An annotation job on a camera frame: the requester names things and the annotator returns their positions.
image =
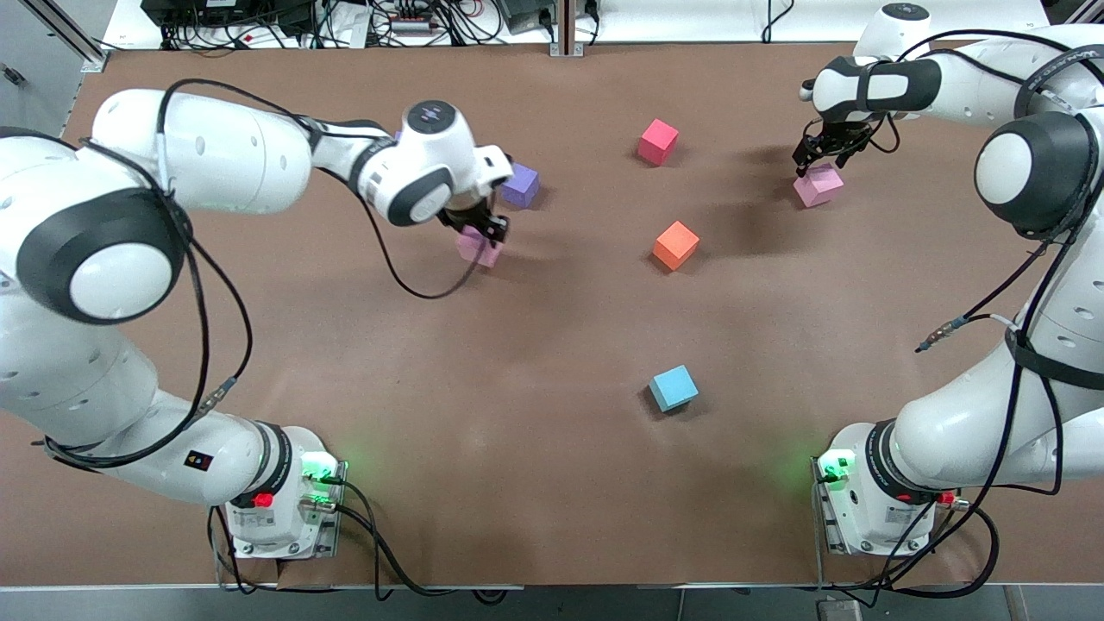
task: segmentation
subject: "white robotic arm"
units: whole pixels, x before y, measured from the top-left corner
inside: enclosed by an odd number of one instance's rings
[[[887,6],[857,46],[862,55],[837,57],[803,84],[802,98],[817,108],[824,127],[795,150],[798,173],[820,157],[836,157],[842,166],[869,143],[877,127],[871,124],[887,115],[913,113],[995,127],[975,167],[983,202],[1021,235],[1068,249],[1044,284],[1030,325],[1025,326],[1032,314],[1029,303],[1007,343],[981,362],[906,404],[894,420],[847,427],[819,457],[829,541],[834,551],[847,554],[922,549],[933,523],[933,513],[923,515],[922,508],[945,498],[941,492],[986,484],[1001,445],[996,484],[1052,478],[1059,443],[1042,377],[1063,423],[1064,477],[1104,474],[1098,449],[1104,445],[1104,282],[1098,275],[1104,233],[1098,231],[1100,194],[1091,191],[1104,165],[1104,108],[1098,107],[1104,87],[1079,65],[1087,59],[1104,69],[1095,61],[1104,51],[1098,45],[1104,28],[1050,27],[1027,33],[1040,41],[994,36],[954,51],[910,51],[923,41],[926,33],[917,24],[926,19],[919,7]],[[883,42],[885,51],[871,42]],[[898,62],[906,52],[913,60]],[[965,319],[948,323],[919,350]],[[1015,370],[1017,364],[1022,370]],[[1004,438],[1013,375],[1021,376],[1020,386]],[[909,546],[898,548],[905,535]]]
[[[498,147],[477,148],[444,102],[411,108],[394,140],[367,120],[289,118],[176,94],[161,150],[162,97],[110,97],[78,150],[0,128],[0,409],[42,430],[71,465],[189,503],[225,503],[240,556],[326,554],[333,517],[319,507],[339,490],[318,478],[341,464],[322,442],[214,410],[232,383],[183,428],[202,394],[159,390],[153,366],[114,326],[160,304],[194,261],[187,210],[277,212],[322,168],[394,224],[437,217],[498,243],[508,222],[488,198],[512,166]],[[171,200],[152,187],[158,177]]]

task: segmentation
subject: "cube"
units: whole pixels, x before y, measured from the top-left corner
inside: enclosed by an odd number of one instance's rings
[[[482,245],[486,238],[479,234],[473,227],[465,227],[464,231],[456,236],[456,250],[460,252],[460,257],[471,263],[476,260],[476,255],[479,255],[479,246]],[[502,244],[496,246],[490,245],[490,240],[486,241],[486,246],[484,246],[484,252],[479,255],[479,264],[484,267],[493,267],[495,263],[498,261],[498,255],[502,252]]]
[[[667,412],[683,403],[689,403],[691,399],[698,396],[698,387],[690,379],[690,371],[687,370],[686,365],[675,367],[666,373],[660,373],[651,378],[648,388],[651,389],[651,394],[656,398],[656,402],[659,403],[661,412]]]
[[[797,196],[802,197],[806,209],[836,198],[842,187],[843,180],[830,164],[814,166],[805,171],[805,177],[798,177],[794,181],[794,189],[797,190]]]
[[[501,186],[502,199],[521,209],[529,209],[541,189],[541,177],[532,168],[513,162],[513,177]]]
[[[679,139],[679,130],[658,118],[651,122],[648,129],[640,136],[636,152],[656,166],[662,166],[675,150]]]
[[[693,231],[676,220],[664,231],[664,234],[656,239],[656,245],[652,246],[651,253],[673,272],[686,263],[687,259],[690,259],[693,251],[698,250],[699,241],[701,241],[700,238],[693,234]]]

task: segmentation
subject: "orange cube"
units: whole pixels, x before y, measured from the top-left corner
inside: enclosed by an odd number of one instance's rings
[[[698,250],[699,241],[701,240],[698,235],[693,234],[693,231],[687,229],[686,224],[676,220],[656,240],[656,246],[651,249],[651,253],[673,272],[687,259],[690,259],[693,251]]]

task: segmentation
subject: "black label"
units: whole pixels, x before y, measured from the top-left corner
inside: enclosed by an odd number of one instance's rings
[[[190,451],[188,457],[184,459],[184,465],[206,472],[206,469],[211,467],[212,461],[214,461],[214,457],[211,455],[204,455],[199,451]]]

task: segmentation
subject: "white round joint cap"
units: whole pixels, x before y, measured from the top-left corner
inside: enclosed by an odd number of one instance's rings
[[[1004,204],[1020,196],[1031,177],[1031,147],[1019,134],[1001,134],[981,149],[974,180],[981,198]]]
[[[121,319],[149,310],[171,283],[172,265],[161,251],[124,243],[86,259],[70,281],[70,297],[89,317]]]
[[[437,186],[422,197],[422,200],[414,203],[414,209],[411,209],[411,220],[418,223],[425,222],[444,209],[452,198],[453,191],[448,189],[448,186]]]

